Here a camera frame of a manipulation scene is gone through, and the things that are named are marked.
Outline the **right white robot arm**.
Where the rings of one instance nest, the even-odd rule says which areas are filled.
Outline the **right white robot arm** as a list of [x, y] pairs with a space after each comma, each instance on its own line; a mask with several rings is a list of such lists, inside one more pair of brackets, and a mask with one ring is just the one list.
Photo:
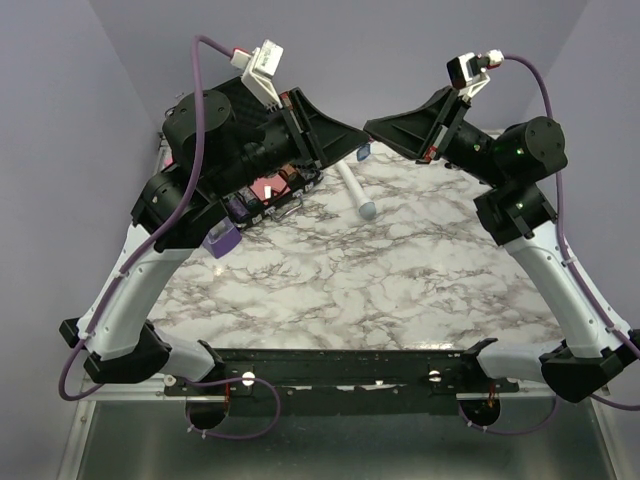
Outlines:
[[591, 304], [580, 287], [588, 276], [578, 261], [562, 255], [559, 215], [537, 186], [568, 163], [561, 126], [539, 116], [492, 138], [465, 121], [469, 108], [445, 87], [421, 107], [369, 120], [364, 129], [408, 160], [443, 158], [488, 186], [474, 200], [482, 227], [525, 271], [564, 335], [557, 345], [489, 340], [461, 365], [462, 384], [480, 392], [498, 378], [528, 380], [578, 403], [636, 360], [639, 333], [618, 315], [607, 320], [606, 310]]

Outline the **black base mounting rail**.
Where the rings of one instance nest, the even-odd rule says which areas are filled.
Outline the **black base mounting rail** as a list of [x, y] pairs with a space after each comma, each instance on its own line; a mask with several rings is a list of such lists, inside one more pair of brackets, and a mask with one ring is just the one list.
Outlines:
[[295, 416], [454, 415], [457, 399], [514, 393], [516, 383], [493, 380], [479, 367], [476, 347], [464, 350], [221, 349], [225, 388], [194, 387], [178, 379], [168, 396], [209, 397], [234, 416], [281, 412]]

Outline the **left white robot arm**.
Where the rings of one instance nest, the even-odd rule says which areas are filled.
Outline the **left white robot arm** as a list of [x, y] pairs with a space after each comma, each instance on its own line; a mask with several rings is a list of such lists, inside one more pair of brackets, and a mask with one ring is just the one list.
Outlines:
[[284, 165], [327, 168], [368, 137], [321, 113], [299, 89], [259, 126], [238, 121], [211, 89], [186, 96], [163, 125], [173, 161], [152, 176], [133, 210], [122, 252], [90, 310], [60, 331], [96, 384], [135, 384], [159, 374], [187, 379], [201, 395], [222, 380], [221, 359], [203, 341], [182, 341], [148, 316], [165, 285], [227, 217], [224, 199]]

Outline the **blue key tag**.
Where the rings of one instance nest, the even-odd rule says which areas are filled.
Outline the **blue key tag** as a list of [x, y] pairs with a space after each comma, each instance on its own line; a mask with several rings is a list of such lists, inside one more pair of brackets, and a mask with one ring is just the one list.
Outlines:
[[367, 160], [371, 155], [371, 144], [366, 143], [358, 148], [356, 152], [356, 160], [358, 162], [363, 162]]

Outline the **white microphone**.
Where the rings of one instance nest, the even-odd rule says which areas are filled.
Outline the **white microphone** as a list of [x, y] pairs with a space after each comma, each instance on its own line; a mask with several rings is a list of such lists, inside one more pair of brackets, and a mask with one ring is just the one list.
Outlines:
[[373, 220], [377, 214], [376, 205], [367, 196], [349, 165], [344, 160], [340, 160], [336, 163], [336, 169], [354, 201], [359, 216], [364, 220]]

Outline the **purple metronome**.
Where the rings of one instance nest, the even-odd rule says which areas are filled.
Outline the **purple metronome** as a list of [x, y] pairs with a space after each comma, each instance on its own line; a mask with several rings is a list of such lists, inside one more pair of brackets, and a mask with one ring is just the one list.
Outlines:
[[230, 253], [241, 240], [240, 231], [228, 218], [225, 218], [207, 233], [202, 246], [214, 258], [220, 259]]

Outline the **black poker chip case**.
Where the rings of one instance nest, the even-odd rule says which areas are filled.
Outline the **black poker chip case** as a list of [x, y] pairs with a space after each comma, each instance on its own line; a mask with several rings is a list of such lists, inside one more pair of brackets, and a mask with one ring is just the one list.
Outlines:
[[268, 111], [238, 78], [203, 92], [204, 153], [180, 228], [209, 229], [227, 216], [223, 199], [286, 164], [319, 159], [294, 124], [294, 111]]

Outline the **aluminium frame profile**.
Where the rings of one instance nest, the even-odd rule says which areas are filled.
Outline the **aluminium frame profile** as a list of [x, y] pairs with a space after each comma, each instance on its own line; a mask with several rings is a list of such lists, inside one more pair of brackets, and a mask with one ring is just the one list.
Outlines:
[[101, 404], [107, 406], [138, 407], [154, 402], [168, 401], [164, 395], [163, 377], [155, 375], [150, 380], [136, 385], [109, 385], [95, 396], [87, 397], [75, 404], [71, 429], [67, 437], [57, 479], [81, 479], [94, 424], [99, 420]]

